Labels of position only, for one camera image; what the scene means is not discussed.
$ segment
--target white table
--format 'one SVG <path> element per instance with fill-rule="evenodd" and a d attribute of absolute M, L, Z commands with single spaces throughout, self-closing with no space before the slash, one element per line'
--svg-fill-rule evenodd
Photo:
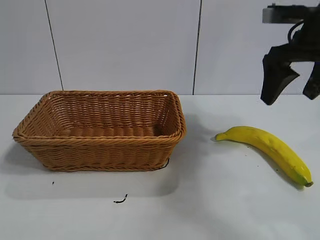
<path fill-rule="evenodd" d="M 181 96 L 188 132 L 166 168 L 54 173 L 11 137 L 39 98 L 0 96 L 1 240 L 320 239 L 319 99 L 266 106 L 254 95 Z M 252 148 L 211 141 L 239 125 L 284 140 L 314 185 L 301 191 Z"/>

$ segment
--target woven basket wall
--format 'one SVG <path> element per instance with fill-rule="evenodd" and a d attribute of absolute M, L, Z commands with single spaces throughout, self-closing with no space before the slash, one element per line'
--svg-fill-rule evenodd
<path fill-rule="evenodd" d="M 53 91 L 13 139 L 53 171 L 153 171 L 185 134 L 171 91 Z"/>

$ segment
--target yellow banana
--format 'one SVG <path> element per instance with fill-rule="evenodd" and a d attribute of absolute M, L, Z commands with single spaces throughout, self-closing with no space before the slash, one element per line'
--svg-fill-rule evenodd
<path fill-rule="evenodd" d="M 235 126 L 217 134 L 215 140 L 231 140 L 252 145 L 270 156 L 294 182 L 306 187 L 314 184 L 310 171 L 301 158 L 269 132 L 250 126 Z"/>

